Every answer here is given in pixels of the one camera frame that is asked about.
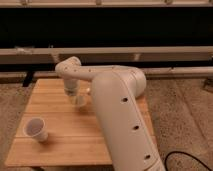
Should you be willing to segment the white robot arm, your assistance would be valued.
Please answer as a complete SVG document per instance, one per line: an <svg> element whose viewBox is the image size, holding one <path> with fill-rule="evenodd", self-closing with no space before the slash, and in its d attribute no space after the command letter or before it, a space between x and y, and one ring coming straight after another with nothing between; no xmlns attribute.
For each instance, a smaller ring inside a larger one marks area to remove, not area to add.
<svg viewBox="0 0 213 171"><path fill-rule="evenodd" d="M115 171L166 171L137 105L146 88L142 70L128 66L83 66L70 57L55 67L65 92L74 95L79 80L91 83L93 110Z"/></svg>

